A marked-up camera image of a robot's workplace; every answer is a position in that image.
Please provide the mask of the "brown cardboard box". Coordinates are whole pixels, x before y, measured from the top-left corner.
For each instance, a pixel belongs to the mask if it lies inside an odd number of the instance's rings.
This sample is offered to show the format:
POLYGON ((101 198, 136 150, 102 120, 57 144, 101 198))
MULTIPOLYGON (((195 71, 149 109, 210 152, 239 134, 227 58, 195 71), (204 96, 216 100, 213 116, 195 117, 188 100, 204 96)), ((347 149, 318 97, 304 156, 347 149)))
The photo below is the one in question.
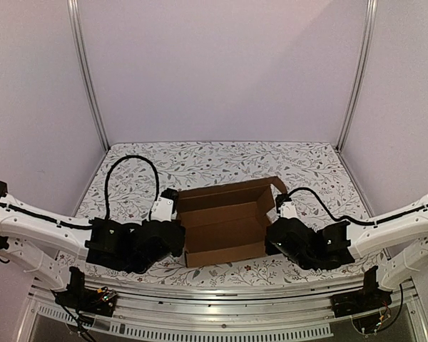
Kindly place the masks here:
POLYGON ((185 227, 185 265, 212 266, 265 257, 272 188, 285 194, 279 177, 266 177, 179 193, 177 218, 185 227))

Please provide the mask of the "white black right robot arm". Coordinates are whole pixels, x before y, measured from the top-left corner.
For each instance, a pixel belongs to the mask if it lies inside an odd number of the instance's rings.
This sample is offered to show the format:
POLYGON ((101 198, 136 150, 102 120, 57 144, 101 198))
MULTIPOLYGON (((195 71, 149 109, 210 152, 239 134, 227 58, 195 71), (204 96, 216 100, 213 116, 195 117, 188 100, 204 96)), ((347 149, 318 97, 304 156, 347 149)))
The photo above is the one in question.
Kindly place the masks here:
POLYGON ((395 211, 366 221, 348 215, 315 231, 297 216, 290 194, 277 198, 278 218, 265 235, 267 254, 281 253, 301 269, 333 270, 388 247, 407 243, 399 254, 384 258, 373 270, 375 283, 355 295, 355 305, 369 311, 381 301, 382 291, 392 291, 428 266, 428 195, 395 211))

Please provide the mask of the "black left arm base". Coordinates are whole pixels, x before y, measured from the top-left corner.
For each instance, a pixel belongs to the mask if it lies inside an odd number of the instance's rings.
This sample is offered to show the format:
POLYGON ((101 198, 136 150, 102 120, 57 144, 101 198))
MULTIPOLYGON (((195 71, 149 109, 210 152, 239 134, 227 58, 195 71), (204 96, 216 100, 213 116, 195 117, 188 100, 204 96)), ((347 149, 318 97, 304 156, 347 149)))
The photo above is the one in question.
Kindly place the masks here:
POLYGON ((85 286, 85 274, 77 267, 70 266, 70 279, 64 291, 55 293, 55 302, 76 313, 89 313, 112 317, 118 300, 118 292, 103 286, 88 289, 85 286))

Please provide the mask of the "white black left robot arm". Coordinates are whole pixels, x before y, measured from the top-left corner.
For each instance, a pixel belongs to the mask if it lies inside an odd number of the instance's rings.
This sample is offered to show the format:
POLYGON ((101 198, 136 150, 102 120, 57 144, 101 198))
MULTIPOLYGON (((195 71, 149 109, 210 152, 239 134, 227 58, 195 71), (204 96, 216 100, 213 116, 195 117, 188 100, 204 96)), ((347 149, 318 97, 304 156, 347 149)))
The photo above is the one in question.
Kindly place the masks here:
POLYGON ((50 289, 62 291, 76 309, 86 309, 92 295, 71 271, 43 248, 57 249, 92 265, 144 274, 156 262, 182 255, 185 228, 172 218, 174 201, 158 197, 151 217, 141 223, 112 219, 77 219, 32 207, 8 192, 0 181, 0 257, 18 264, 50 289))

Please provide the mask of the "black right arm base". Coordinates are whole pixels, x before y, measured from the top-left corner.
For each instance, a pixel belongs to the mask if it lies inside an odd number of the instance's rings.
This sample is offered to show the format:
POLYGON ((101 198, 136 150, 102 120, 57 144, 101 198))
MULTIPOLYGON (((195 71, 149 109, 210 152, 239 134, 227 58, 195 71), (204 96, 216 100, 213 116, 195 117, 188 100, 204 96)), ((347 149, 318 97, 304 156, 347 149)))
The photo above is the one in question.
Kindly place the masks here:
POLYGON ((374 266, 365 272, 361 289, 330 297, 331 309, 335 318, 380 309, 392 303, 392 292, 379 289, 377 270, 378 266, 374 266))

